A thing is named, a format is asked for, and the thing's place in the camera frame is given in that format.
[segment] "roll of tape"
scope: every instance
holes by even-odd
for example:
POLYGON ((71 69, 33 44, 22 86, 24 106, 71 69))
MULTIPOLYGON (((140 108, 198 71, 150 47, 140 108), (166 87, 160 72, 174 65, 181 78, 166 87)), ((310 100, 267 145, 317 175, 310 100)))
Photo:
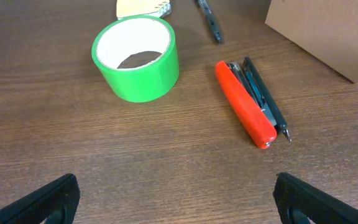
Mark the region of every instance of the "roll of tape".
POLYGON ((130 102, 163 96, 179 76, 175 33, 152 16, 129 16, 107 26, 93 43, 92 58, 116 95, 130 102), (140 67, 118 68, 129 56, 145 51, 161 55, 140 67))

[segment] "red tool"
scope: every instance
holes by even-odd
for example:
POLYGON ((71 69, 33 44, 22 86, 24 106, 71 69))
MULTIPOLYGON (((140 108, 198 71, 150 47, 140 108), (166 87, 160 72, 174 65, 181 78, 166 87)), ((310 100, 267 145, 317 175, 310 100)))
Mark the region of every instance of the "red tool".
POLYGON ((251 138, 259 148, 268 148, 277 137, 274 126, 225 62, 216 64, 215 73, 227 100, 251 138))

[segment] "pen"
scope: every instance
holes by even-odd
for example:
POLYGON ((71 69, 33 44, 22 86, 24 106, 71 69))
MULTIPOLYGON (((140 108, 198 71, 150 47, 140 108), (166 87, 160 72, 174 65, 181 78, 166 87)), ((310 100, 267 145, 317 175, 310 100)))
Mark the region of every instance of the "pen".
POLYGON ((206 22, 208 23, 209 29, 212 32, 212 35, 214 36, 215 40, 219 44, 223 43, 222 33, 219 29, 218 23, 216 22, 216 18, 212 14, 211 9, 209 8, 206 0, 197 0, 197 5, 203 10, 206 22))
POLYGON ((244 70, 246 72, 250 71, 252 74, 252 77, 256 81, 257 85, 260 88, 260 91, 262 92, 264 96, 264 100, 266 101, 267 106, 270 108, 270 111, 272 112, 272 115, 276 121, 275 129, 277 133, 283 133, 284 136, 291 142, 290 133, 287 129, 287 122, 285 121, 283 115, 281 114, 280 110, 278 109, 278 106, 273 100, 273 97, 267 90, 267 87, 265 86, 265 83, 263 82, 262 78, 260 77, 258 71, 256 70, 254 64, 252 63, 251 59, 249 57, 246 57, 243 64, 244 70))

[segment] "wood grain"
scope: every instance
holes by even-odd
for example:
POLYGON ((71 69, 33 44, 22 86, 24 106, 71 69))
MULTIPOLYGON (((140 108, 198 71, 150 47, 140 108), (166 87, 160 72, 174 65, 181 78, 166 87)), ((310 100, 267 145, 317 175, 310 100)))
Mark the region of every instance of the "wood grain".
POLYGON ((75 223, 280 223, 279 172, 358 208, 358 84, 266 26, 269 1, 210 1, 219 46, 192 0, 172 4, 179 81, 135 104, 91 59, 115 1, 0 0, 0 208, 69 172, 75 223), (246 55, 293 143, 257 149, 228 105, 214 65, 246 55))

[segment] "box cutter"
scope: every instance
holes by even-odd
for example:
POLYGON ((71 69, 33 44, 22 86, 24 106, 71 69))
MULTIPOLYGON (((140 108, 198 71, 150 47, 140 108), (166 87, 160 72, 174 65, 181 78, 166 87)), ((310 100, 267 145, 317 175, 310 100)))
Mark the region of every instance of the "box cutter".
POLYGON ((259 148, 268 148, 280 133, 291 142, 287 122, 249 57, 242 68, 237 62, 219 62, 215 72, 227 100, 259 148))

